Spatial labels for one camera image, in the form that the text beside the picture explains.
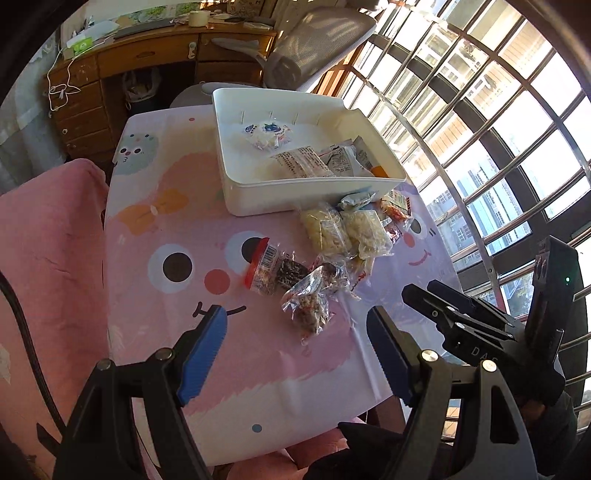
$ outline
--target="drawer handle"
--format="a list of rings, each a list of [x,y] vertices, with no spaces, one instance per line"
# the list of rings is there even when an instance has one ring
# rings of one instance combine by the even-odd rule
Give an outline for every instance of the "drawer handle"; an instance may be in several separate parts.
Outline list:
[[[194,41],[192,41],[189,44],[189,55],[187,55],[187,58],[189,60],[193,60],[195,58],[195,48],[197,48],[197,43],[195,43]]]
[[[144,59],[146,57],[153,57],[154,55],[156,55],[156,52],[154,51],[145,51],[143,53],[139,53],[135,56],[135,58],[137,59]]]

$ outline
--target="white plastic tray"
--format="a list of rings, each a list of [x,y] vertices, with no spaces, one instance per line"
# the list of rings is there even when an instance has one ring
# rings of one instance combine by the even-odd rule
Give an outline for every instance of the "white plastic tray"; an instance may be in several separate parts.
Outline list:
[[[384,195],[406,178],[402,165],[370,121],[361,111],[346,109],[341,99],[287,90],[222,88],[213,92],[213,106],[224,197],[233,215],[281,212],[321,200],[335,203],[361,190]],[[246,139],[244,128],[271,118],[290,127],[291,142],[271,152],[258,150]],[[388,179],[285,179],[270,158],[308,145],[320,151],[358,135]]]

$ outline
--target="dried food bag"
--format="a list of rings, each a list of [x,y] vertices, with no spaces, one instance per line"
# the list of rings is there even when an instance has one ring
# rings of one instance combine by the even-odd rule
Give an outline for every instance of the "dried food bag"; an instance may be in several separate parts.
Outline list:
[[[292,179],[309,179],[314,177],[334,177],[335,174],[322,163],[312,147],[300,147],[295,150],[273,155],[279,165]]]
[[[291,141],[287,125],[268,121],[250,124],[244,129],[246,139],[259,150],[274,150]]]
[[[349,259],[343,255],[319,255],[316,257],[312,268],[324,266],[322,293],[331,296],[339,290],[348,291],[350,289],[348,263]]]
[[[359,258],[383,257],[392,250],[392,241],[375,210],[341,212],[349,238],[359,244]]]
[[[355,147],[355,157],[357,161],[367,168],[375,177],[382,177],[388,179],[388,174],[380,165],[374,154],[368,149],[362,137],[357,137],[353,142]]]
[[[283,258],[284,254],[270,244],[268,238],[263,238],[252,255],[251,266],[246,272],[246,288],[261,295],[273,295],[277,287],[277,271]]]
[[[352,145],[332,145],[318,155],[337,177],[374,177],[373,173],[357,161],[355,147]]]
[[[281,298],[281,308],[284,312],[291,309],[302,340],[318,335],[331,317],[328,298],[322,293],[324,268],[324,265],[315,268]]]
[[[410,218],[410,198],[397,190],[390,190],[379,201],[379,208],[395,222]]]
[[[310,270],[305,265],[285,256],[279,263],[275,282],[280,287],[289,290],[309,274]]]
[[[318,207],[302,210],[300,220],[317,254],[347,256],[351,251],[351,240],[343,219],[328,203],[320,203]]]
[[[373,202],[376,196],[376,192],[350,193],[343,197],[337,204],[337,207],[341,210],[359,210],[361,207],[365,207]]]

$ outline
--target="pink tablecloth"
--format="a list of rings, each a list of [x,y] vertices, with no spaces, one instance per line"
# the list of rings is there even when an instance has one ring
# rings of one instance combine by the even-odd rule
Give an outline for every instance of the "pink tablecloth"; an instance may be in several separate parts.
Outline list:
[[[293,212],[236,218],[223,201],[211,106],[145,113],[125,127],[107,204],[109,336],[120,364],[145,360],[219,304],[239,309],[202,393],[184,409],[205,462],[251,458],[334,428],[391,395],[369,343],[365,318],[384,305],[424,348],[441,351],[433,323],[402,304],[408,283],[438,278],[459,288],[437,228],[416,189],[412,228],[391,257],[376,261],[361,301],[342,298],[328,327],[307,345],[280,309],[280,295],[249,292],[249,239],[270,237],[310,261],[310,242]],[[136,421],[152,453],[147,422]]]

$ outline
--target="cartoon face print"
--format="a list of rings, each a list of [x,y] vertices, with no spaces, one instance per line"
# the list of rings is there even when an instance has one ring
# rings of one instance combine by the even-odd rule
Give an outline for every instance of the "cartoon face print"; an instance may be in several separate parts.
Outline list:
[[[156,157],[158,138],[151,134],[126,134],[115,152],[113,175],[130,175],[143,170]]]
[[[292,213],[233,217],[220,192],[215,155],[187,155],[169,168],[156,191],[105,226],[109,331],[116,332],[111,348],[117,363],[141,361],[173,346],[212,305],[229,315],[203,390],[185,415],[257,386],[330,372],[355,348],[339,304],[331,304],[335,315],[325,330],[302,345],[290,314],[281,310],[281,292],[262,296],[246,289],[243,279],[262,238],[297,251],[302,262],[314,255]]]

